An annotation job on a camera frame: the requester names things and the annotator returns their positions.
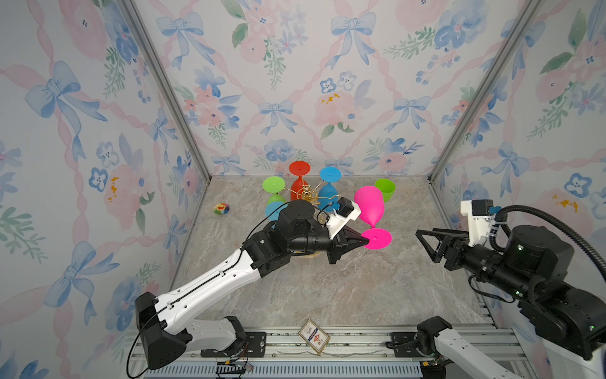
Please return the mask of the magenta wine glass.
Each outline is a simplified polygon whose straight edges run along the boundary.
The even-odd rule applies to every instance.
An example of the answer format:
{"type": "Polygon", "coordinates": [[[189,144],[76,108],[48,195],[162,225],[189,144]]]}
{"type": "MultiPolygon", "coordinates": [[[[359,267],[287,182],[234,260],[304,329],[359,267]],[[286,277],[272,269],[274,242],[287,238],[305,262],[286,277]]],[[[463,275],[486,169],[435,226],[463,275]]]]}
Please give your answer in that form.
{"type": "Polygon", "coordinates": [[[355,193],[354,202],[361,210],[361,220],[370,227],[361,234],[369,240],[365,247],[370,250],[381,250],[389,246],[392,242],[391,233],[377,227],[385,211],[381,191],[375,186],[364,186],[355,193]]]}

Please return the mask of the gold wire glass rack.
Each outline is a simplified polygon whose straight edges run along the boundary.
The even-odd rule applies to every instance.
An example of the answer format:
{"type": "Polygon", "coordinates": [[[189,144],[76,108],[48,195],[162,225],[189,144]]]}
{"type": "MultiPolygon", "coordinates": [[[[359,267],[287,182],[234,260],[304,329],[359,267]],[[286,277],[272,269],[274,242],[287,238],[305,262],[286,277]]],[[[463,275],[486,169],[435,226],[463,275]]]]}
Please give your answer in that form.
{"type": "Polygon", "coordinates": [[[294,199],[278,219],[287,253],[293,257],[306,257],[329,251],[332,244],[327,226],[329,215],[325,208],[317,208],[324,198],[303,181],[299,190],[291,193],[294,199]]]}

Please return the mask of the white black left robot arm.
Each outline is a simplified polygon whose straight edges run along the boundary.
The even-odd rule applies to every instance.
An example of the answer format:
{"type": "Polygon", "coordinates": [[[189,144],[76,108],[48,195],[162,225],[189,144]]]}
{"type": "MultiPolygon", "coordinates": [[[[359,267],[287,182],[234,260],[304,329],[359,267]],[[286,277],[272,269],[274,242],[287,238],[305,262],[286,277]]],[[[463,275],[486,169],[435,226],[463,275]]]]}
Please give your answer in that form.
{"type": "Polygon", "coordinates": [[[344,254],[369,244],[348,227],[361,208],[342,197],[339,209],[320,221],[311,203],[295,200],[274,211],[277,220],[265,218],[244,243],[221,264],[197,279],[162,295],[151,292],[136,302],[138,339],[148,369],[173,363],[186,352],[232,358],[245,350],[247,334],[234,316],[200,321],[198,316],[232,292],[252,284],[289,264],[292,257],[325,252],[334,265],[344,254]]]}

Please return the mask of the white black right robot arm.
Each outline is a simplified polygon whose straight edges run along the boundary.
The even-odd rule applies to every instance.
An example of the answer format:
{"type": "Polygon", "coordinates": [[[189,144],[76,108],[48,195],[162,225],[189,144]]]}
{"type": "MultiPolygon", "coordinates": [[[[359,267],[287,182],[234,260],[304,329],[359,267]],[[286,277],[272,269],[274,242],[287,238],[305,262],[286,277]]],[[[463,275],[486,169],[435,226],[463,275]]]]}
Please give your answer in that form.
{"type": "Polygon", "coordinates": [[[566,283],[573,247],[545,227],[520,225],[502,253],[466,232],[435,228],[416,237],[433,262],[465,269],[517,302],[548,353],[555,378],[605,376],[605,303],[566,283]]]}

